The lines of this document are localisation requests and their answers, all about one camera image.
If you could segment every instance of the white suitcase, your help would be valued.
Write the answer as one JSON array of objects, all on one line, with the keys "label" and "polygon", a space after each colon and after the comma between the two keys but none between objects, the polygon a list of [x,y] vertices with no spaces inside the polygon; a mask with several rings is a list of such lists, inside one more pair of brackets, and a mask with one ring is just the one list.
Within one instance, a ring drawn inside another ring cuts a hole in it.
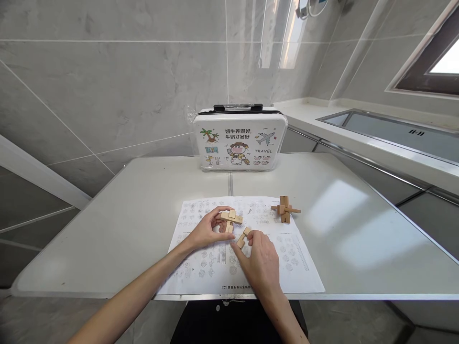
[{"label": "white suitcase", "polygon": [[287,119],[273,107],[215,105],[193,120],[205,171],[266,171],[275,167]]}]

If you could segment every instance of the person's left hand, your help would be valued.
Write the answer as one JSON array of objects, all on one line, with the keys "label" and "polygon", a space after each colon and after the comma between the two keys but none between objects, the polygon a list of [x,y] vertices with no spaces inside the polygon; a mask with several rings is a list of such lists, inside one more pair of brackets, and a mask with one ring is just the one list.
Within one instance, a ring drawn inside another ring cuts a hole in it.
[{"label": "person's left hand", "polygon": [[225,230],[226,221],[220,220],[220,212],[224,210],[234,209],[228,206],[218,206],[202,218],[183,243],[187,243],[192,250],[196,250],[216,241],[234,239],[235,236],[232,233],[215,233],[212,230],[216,225],[220,225],[219,232]]}]

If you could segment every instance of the suitcase handle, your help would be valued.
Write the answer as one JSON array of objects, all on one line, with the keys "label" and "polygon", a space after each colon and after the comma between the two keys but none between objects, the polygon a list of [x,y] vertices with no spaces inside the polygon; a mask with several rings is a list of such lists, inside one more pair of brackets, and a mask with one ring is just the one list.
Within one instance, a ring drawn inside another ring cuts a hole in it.
[{"label": "suitcase handle", "polygon": [[214,111],[225,111],[228,108],[250,108],[251,111],[262,111],[263,104],[216,104]]}]

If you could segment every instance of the cartoon character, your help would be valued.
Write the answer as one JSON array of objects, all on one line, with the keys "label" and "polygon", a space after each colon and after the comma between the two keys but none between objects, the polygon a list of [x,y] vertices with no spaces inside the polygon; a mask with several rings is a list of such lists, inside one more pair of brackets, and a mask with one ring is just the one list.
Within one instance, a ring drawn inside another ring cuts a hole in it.
[{"label": "cartoon character", "polygon": [[242,162],[244,162],[248,165],[250,163],[249,159],[244,155],[245,151],[249,148],[248,145],[243,142],[235,142],[230,147],[227,149],[227,152],[231,156],[231,164],[242,165]]},{"label": "cartoon character", "polygon": [[209,143],[218,142],[216,138],[219,135],[218,134],[212,134],[212,130],[205,130],[203,128],[202,131],[200,131],[200,133],[202,134],[202,136],[206,136],[207,135],[208,140],[206,142],[209,142]]},{"label": "cartoon character", "polygon": [[257,140],[257,142],[261,145],[263,141],[266,142],[266,145],[269,146],[269,139],[271,138],[271,136],[274,136],[275,133],[271,133],[271,134],[264,134],[264,133],[259,133],[261,136],[263,136],[263,138],[261,140]]}]

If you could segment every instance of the hand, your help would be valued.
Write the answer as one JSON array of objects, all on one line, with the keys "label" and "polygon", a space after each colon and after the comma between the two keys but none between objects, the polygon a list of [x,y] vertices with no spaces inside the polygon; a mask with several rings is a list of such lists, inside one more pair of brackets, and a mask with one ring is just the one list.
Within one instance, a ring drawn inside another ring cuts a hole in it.
[{"label": "hand", "polygon": [[243,254],[235,242],[230,244],[255,294],[259,299],[282,294],[279,283],[279,257],[274,244],[266,234],[258,230],[251,231],[247,239],[249,246],[252,246],[250,258]]},{"label": "hand", "polygon": [[[232,233],[221,233],[221,231],[226,228],[226,221],[220,220],[220,212],[224,210],[234,209],[228,206],[218,206],[202,218],[196,228],[193,229],[188,237],[186,237],[183,243],[187,243],[191,250],[194,251],[216,241],[234,239],[235,236]],[[212,230],[212,228],[216,225],[220,225],[220,233],[215,233]]]}]

